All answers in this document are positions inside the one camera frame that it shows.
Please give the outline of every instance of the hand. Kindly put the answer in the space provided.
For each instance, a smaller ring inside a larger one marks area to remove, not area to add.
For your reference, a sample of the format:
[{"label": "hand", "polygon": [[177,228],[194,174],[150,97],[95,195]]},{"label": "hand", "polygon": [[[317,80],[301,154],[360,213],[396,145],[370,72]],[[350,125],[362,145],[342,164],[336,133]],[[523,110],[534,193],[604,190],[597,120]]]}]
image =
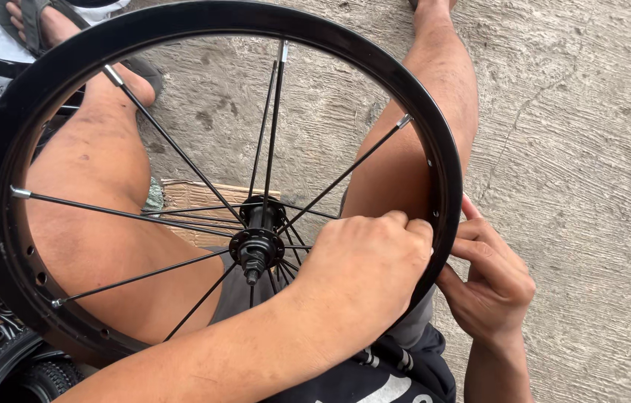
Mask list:
[{"label": "hand", "polygon": [[355,351],[375,341],[410,304],[432,250],[432,227],[403,212],[329,222],[286,290],[318,307]]},{"label": "hand", "polygon": [[490,349],[521,343],[521,327],[534,297],[535,283],[527,265],[482,218],[463,195],[463,212],[453,256],[470,261],[467,282],[445,265],[436,284],[447,299],[457,324]]}]

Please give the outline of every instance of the foot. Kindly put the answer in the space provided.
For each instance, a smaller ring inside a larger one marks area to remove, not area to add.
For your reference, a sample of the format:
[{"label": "foot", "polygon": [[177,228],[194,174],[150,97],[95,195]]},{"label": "foot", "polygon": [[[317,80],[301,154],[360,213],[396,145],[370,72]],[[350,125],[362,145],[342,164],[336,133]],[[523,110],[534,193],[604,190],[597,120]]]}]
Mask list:
[{"label": "foot", "polygon": [[418,0],[413,23],[415,36],[420,33],[427,33],[430,29],[436,28],[443,22],[450,22],[450,10],[453,9],[457,0]]},{"label": "foot", "polygon": [[[24,34],[21,4],[22,0],[8,2],[6,4],[6,10],[12,15],[10,20],[19,30],[19,37],[22,38],[23,41],[27,41],[27,36]],[[42,40],[50,49],[80,32],[79,27],[69,18],[50,6],[44,7],[40,18]],[[126,85],[143,105],[149,106],[153,103],[155,94],[148,81],[131,70],[124,68],[119,63],[114,65],[114,68],[121,74],[122,78],[126,81]]]}]

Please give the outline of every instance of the black hub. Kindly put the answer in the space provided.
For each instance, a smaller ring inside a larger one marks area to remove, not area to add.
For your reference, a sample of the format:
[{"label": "black hub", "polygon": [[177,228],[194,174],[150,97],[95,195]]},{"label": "black hub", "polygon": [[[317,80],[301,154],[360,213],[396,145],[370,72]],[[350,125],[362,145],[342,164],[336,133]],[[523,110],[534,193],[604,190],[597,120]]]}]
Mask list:
[{"label": "black hub", "polygon": [[283,241],[276,230],[285,224],[285,209],[273,197],[263,209],[263,196],[249,197],[239,212],[248,228],[235,234],[229,243],[229,253],[243,268],[248,285],[255,285],[265,270],[283,258]]}]

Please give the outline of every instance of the black spoke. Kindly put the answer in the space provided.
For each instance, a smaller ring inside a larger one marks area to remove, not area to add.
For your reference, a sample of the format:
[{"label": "black spoke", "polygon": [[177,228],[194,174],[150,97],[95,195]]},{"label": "black spoke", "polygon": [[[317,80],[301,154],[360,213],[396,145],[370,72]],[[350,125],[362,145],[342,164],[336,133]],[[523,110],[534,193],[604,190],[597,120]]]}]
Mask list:
[{"label": "black spoke", "polygon": [[288,270],[288,268],[286,268],[285,266],[281,266],[280,268],[284,269],[285,272],[290,275],[290,278],[295,279],[295,276],[293,275],[292,272],[290,272],[290,270]]},{"label": "black spoke", "polygon": [[387,134],[385,134],[383,136],[383,138],[381,138],[380,140],[378,140],[377,143],[375,143],[374,146],[372,146],[365,154],[363,154],[363,156],[361,156],[361,158],[359,158],[358,160],[356,160],[355,163],[353,163],[353,165],[350,166],[350,168],[348,168],[345,172],[343,172],[338,179],[336,179],[335,181],[333,181],[332,184],[330,184],[326,190],[322,191],[320,193],[320,195],[318,195],[315,199],[313,199],[310,203],[308,203],[308,206],[303,207],[303,210],[301,210],[301,212],[299,212],[298,214],[296,214],[292,220],[288,221],[285,223],[285,225],[283,225],[283,227],[281,227],[278,230],[278,234],[282,234],[283,231],[285,231],[288,227],[290,227],[291,225],[293,225],[293,222],[295,222],[295,220],[299,219],[302,217],[302,215],[305,214],[305,212],[307,212],[309,209],[311,209],[311,207],[313,207],[316,203],[318,203],[324,196],[326,196],[329,191],[333,190],[334,187],[336,187],[336,185],[338,185],[343,179],[346,178],[347,175],[350,174],[350,172],[352,172],[353,170],[355,170],[358,165],[360,165],[365,159],[367,159],[368,157],[370,157],[371,154],[373,154],[375,152],[375,150],[377,150],[380,146],[383,145],[383,143],[385,143],[389,138],[392,137],[393,134],[395,134],[398,130],[402,129],[403,127],[405,127],[405,125],[407,125],[408,123],[410,123],[410,121],[412,120],[412,118],[410,117],[410,115],[405,114],[405,116],[403,116],[400,121],[398,121],[397,124],[395,124],[395,127],[393,127],[391,129],[391,131],[389,131]]},{"label": "black spoke", "polygon": [[218,231],[213,231],[212,229],[195,227],[194,225],[171,222],[165,219],[153,218],[150,216],[133,215],[132,213],[120,212],[118,210],[113,210],[113,209],[106,209],[105,207],[92,206],[91,204],[78,203],[76,201],[59,199],[57,197],[44,196],[43,194],[33,193],[23,188],[13,187],[12,196],[18,197],[21,199],[36,199],[36,200],[43,200],[45,202],[63,204],[65,206],[79,207],[80,209],[92,210],[94,212],[102,212],[109,215],[124,216],[127,218],[138,219],[141,221],[155,222],[157,224],[164,224],[164,225],[169,225],[171,227],[190,229],[190,230],[198,231],[198,232],[205,232],[207,234],[219,235],[221,237],[229,237],[229,238],[233,237],[233,234],[229,234],[227,232],[218,232]]},{"label": "black spoke", "polygon": [[162,218],[163,221],[166,222],[176,222],[180,224],[191,224],[197,225],[201,227],[211,227],[211,228],[222,228],[222,229],[233,229],[234,231],[240,231],[243,227],[232,227],[231,225],[221,225],[221,224],[211,224],[210,222],[197,222],[197,221],[186,221],[183,219],[170,219],[170,218]]},{"label": "black spoke", "polygon": [[278,78],[275,82],[275,97],[273,99],[273,119],[271,120],[271,137],[268,143],[268,162],[266,164],[266,183],[263,187],[263,215],[261,218],[261,227],[266,226],[266,211],[268,208],[268,188],[270,187],[270,174],[273,168],[273,149],[275,148],[275,131],[278,126],[278,110],[280,109],[280,91],[283,86],[283,69],[285,68],[285,60],[288,56],[288,41],[280,41],[278,48]]},{"label": "black spoke", "polygon": [[[280,264],[276,265],[276,270],[283,270],[283,266],[281,266]],[[288,277],[286,277],[285,273],[283,273],[283,279],[285,280],[285,285],[290,285],[290,282],[288,281]]]},{"label": "black spoke", "polygon": [[165,215],[170,216],[180,216],[184,218],[193,218],[193,219],[203,219],[206,221],[219,221],[219,222],[229,222],[231,224],[240,224],[237,219],[228,219],[228,218],[219,218],[217,216],[202,216],[202,215],[187,215],[186,213],[164,213]]},{"label": "black spoke", "polygon": [[285,259],[281,259],[281,260],[280,260],[280,262],[281,262],[281,263],[283,263],[283,264],[285,264],[285,265],[287,265],[288,267],[292,268],[293,270],[298,271],[298,268],[296,268],[296,267],[293,265],[293,263],[291,263],[291,262],[289,262],[289,261],[287,261],[287,260],[285,260]]},{"label": "black spoke", "polygon": [[[288,238],[288,243],[293,244],[293,240],[290,238],[290,233],[288,232],[287,229],[285,230],[285,236]],[[302,265],[301,257],[298,256],[298,251],[293,250],[293,254],[295,254],[295,259],[298,261],[298,264]]]},{"label": "black spoke", "polygon": [[124,279],[122,281],[115,282],[114,284],[105,285],[104,287],[99,287],[99,288],[95,288],[93,290],[85,291],[84,293],[79,293],[79,294],[77,294],[75,296],[71,296],[71,297],[68,297],[68,298],[60,298],[58,300],[53,300],[52,301],[52,305],[54,307],[58,307],[58,306],[61,306],[62,304],[64,304],[65,302],[67,302],[67,301],[78,300],[79,298],[92,296],[92,295],[94,295],[96,293],[101,293],[102,291],[111,290],[112,288],[116,288],[116,287],[118,287],[120,285],[129,284],[130,282],[138,281],[138,280],[144,279],[144,278],[149,278],[149,277],[151,277],[153,275],[161,274],[161,273],[167,272],[169,270],[182,268],[182,267],[184,267],[186,265],[190,265],[191,263],[201,262],[202,260],[206,260],[206,259],[208,259],[210,257],[218,256],[218,255],[226,253],[226,252],[228,252],[228,249],[224,249],[224,250],[221,250],[219,252],[213,252],[213,253],[205,254],[205,255],[203,255],[201,257],[196,257],[195,259],[191,259],[191,260],[187,260],[185,262],[177,263],[175,265],[171,265],[171,266],[168,266],[166,268],[159,269],[159,270],[156,270],[156,271],[153,271],[153,272],[144,273],[142,275],[138,275],[136,277],[132,277],[132,278],[129,278],[129,279]]},{"label": "black spoke", "polygon": [[[282,202],[282,201],[279,201],[279,203],[281,203],[282,205],[284,205],[284,206],[286,206],[286,207],[290,207],[290,208],[292,208],[292,209],[296,209],[296,210],[303,210],[303,208],[302,208],[302,207],[295,206],[295,205],[293,205],[293,204],[284,203],[284,202]],[[310,210],[310,209],[309,209],[309,210],[308,210],[308,211],[306,211],[306,212],[307,212],[307,213],[311,213],[312,215],[324,216],[324,217],[329,218],[329,219],[340,219],[340,217],[339,217],[339,216],[334,216],[334,215],[329,215],[329,214],[327,214],[327,213],[317,212],[316,210]]]},{"label": "black spoke", "polygon": [[273,287],[273,295],[278,294],[278,289],[275,287],[275,281],[273,281],[273,273],[270,271],[270,269],[266,269],[266,271],[268,272],[268,279],[271,280],[271,287]]},{"label": "black spoke", "polygon": [[[231,207],[250,207],[250,206],[260,206],[260,205],[261,205],[260,203],[244,203],[244,204],[231,204]],[[226,206],[203,206],[203,207],[189,207],[187,209],[173,209],[173,210],[149,210],[149,209],[142,209],[141,210],[141,215],[143,215],[143,216],[170,215],[170,214],[173,214],[173,213],[205,212],[205,211],[209,211],[209,210],[221,210],[221,209],[225,209],[225,208],[226,208]]]},{"label": "black spoke", "polygon": [[191,315],[193,315],[194,312],[196,312],[196,309],[199,309],[199,306],[201,306],[201,304],[203,304],[203,302],[206,300],[206,298],[209,298],[209,296],[216,289],[216,287],[218,287],[219,284],[221,284],[221,281],[223,281],[226,278],[226,276],[228,276],[229,273],[231,273],[231,270],[233,270],[233,268],[235,268],[235,267],[236,267],[236,262],[233,262],[231,267],[228,268],[228,270],[226,270],[224,272],[224,274],[216,281],[215,284],[213,284],[213,286],[208,291],[206,291],[206,293],[203,295],[203,297],[201,297],[199,302],[196,303],[196,305],[189,311],[189,313],[187,313],[186,316],[184,316],[184,318],[181,319],[181,322],[178,322],[177,327],[175,327],[174,330],[172,330],[171,333],[168,334],[168,336],[164,339],[164,341],[168,341],[174,334],[177,333],[177,331],[181,328],[181,326],[183,326],[185,324],[185,322],[191,317]]},{"label": "black spoke", "polygon": [[134,105],[136,105],[136,107],[141,111],[144,117],[147,120],[149,120],[149,122],[151,122],[151,124],[161,134],[161,136],[164,137],[164,139],[171,145],[171,147],[177,152],[177,154],[180,155],[181,159],[183,159],[184,162],[186,162],[186,164],[188,164],[189,167],[191,167],[191,169],[195,172],[195,174],[203,181],[203,183],[209,189],[211,189],[211,191],[216,195],[216,197],[221,201],[221,203],[223,203],[224,206],[226,206],[226,208],[229,209],[229,211],[231,211],[231,214],[233,214],[236,217],[236,219],[238,219],[241,222],[241,224],[243,224],[244,227],[247,227],[248,225],[246,224],[246,221],[244,221],[243,218],[241,218],[241,216],[238,214],[238,212],[233,208],[233,206],[231,206],[229,202],[226,201],[226,199],[224,199],[223,195],[221,195],[221,193],[218,190],[216,190],[216,188],[211,183],[211,181],[209,181],[209,179],[207,179],[206,176],[203,175],[203,172],[201,172],[201,170],[196,166],[196,164],[194,164],[194,161],[192,161],[186,155],[186,153],[183,150],[181,150],[181,147],[178,146],[178,144],[174,141],[174,139],[172,139],[171,136],[168,135],[168,133],[164,130],[164,128],[162,128],[161,125],[159,125],[159,123],[156,122],[156,119],[154,119],[153,116],[151,116],[149,111],[146,110],[146,108],[143,105],[141,105],[141,102],[139,102],[139,100],[136,99],[136,96],[134,96],[132,91],[126,86],[123,79],[119,76],[116,70],[114,70],[114,68],[112,68],[111,66],[107,65],[107,66],[104,66],[102,71],[104,71],[106,76],[109,77],[109,79],[114,85],[121,88],[124,94],[126,94],[126,96],[131,100],[131,102]]},{"label": "black spoke", "polygon": [[251,186],[248,188],[248,197],[253,196],[253,185],[256,182],[256,171],[258,170],[258,157],[261,154],[261,145],[263,144],[263,133],[266,131],[266,121],[268,120],[268,105],[270,105],[271,92],[273,91],[273,81],[275,80],[275,69],[278,61],[273,60],[273,69],[271,70],[271,80],[268,85],[268,95],[266,96],[266,106],[263,108],[263,121],[261,121],[261,133],[258,135],[258,146],[256,147],[256,158],[253,160],[253,173],[251,173]]},{"label": "black spoke", "polygon": [[[295,235],[296,239],[298,239],[298,242],[305,246],[305,243],[303,242],[303,238],[301,238],[301,235],[299,235],[298,231],[295,230],[295,225],[291,226],[290,230],[293,231],[293,234]],[[305,253],[308,253],[308,252],[311,252],[311,250],[310,249],[306,249]]]}]

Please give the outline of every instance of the sandal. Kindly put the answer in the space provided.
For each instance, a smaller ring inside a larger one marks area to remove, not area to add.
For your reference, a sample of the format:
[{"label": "sandal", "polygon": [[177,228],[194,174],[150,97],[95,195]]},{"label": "sandal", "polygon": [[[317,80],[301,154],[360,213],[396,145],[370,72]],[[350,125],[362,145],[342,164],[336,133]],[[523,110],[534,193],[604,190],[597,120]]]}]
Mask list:
[{"label": "sandal", "polygon": [[[19,30],[10,20],[12,15],[9,14],[6,9],[8,1],[9,0],[0,0],[0,25],[9,36],[15,38],[18,44],[21,44],[25,49],[29,50],[36,58],[41,57],[49,50],[42,38],[42,27],[40,23],[42,21],[41,16],[44,7],[53,7],[69,18],[79,29],[87,29],[90,26],[89,23],[77,14],[64,0],[22,0],[22,22],[24,23],[24,36],[27,38],[27,41],[22,41],[22,38],[19,37]],[[156,96],[159,96],[163,87],[161,73],[151,63],[139,57],[132,57],[122,60],[121,64],[144,78],[151,84]]]}]

